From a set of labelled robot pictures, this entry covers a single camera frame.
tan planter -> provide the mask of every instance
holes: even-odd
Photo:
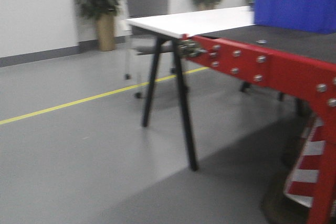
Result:
[[[99,49],[101,51],[115,50],[113,14],[103,14],[97,20],[96,25]]]
[[[213,10],[215,9],[215,5],[214,4],[210,4],[210,5],[199,4],[197,9],[198,10]]]

gray baseboard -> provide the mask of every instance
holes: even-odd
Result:
[[[0,67],[8,67],[38,60],[47,60],[79,53],[79,46],[58,48],[42,52],[32,52],[29,54],[13,55],[0,58]]]
[[[115,43],[124,43],[125,38],[123,36],[116,37]],[[8,67],[12,65],[18,65],[28,62],[34,62],[39,60],[54,59],[64,56],[77,55],[89,50],[98,49],[98,41],[88,40],[79,42],[78,46],[58,48],[53,50],[41,51],[41,52],[32,52],[29,54],[22,55],[13,55],[8,57],[0,58],[0,67]]]

chair backrest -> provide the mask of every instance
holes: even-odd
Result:
[[[169,0],[126,0],[130,18],[148,17],[168,14]],[[132,27],[134,35],[143,34]]]

white table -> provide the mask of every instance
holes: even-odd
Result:
[[[213,31],[250,26],[253,15],[249,6],[203,10],[161,16],[131,18],[127,23],[161,35],[181,39],[184,34],[194,36]]]
[[[178,50],[179,40],[184,38],[185,35],[194,36],[198,34],[211,33],[214,31],[250,26],[253,24],[253,14],[254,13],[250,10],[250,7],[242,6],[215,10],[204,10],[200,12],[132,18],[126,20],[129,25],[145,29],[147,32],[155,34],[157,37],[142,119],[143,127],[147,127],[149,123],[149,115],[154,93],[155,78],[159,65],[161,45],[167,40],[172,41],[176,79],[179,92],[178,94],[181,103],[182,121],[184,125],[185,141],[187,147],[186,149],[190,168],[192,170],[197,170],[198,164],[196,160],[193,132],[186,96],[186,85],[182,74],[183,71]]]

red metal frame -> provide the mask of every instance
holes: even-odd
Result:
[[[191,39],[208,53],[188,60],[305,100],[322,118],[326,146],[307,224],[328,224],[336,191],[336,107],[328,105],[329,99],[336,99],[336,64],[223,38],[193,36]],[[257,61],[259,56],[265,56],[265,62]],[[319,92],[320,84],[325,84],[327,89]]]

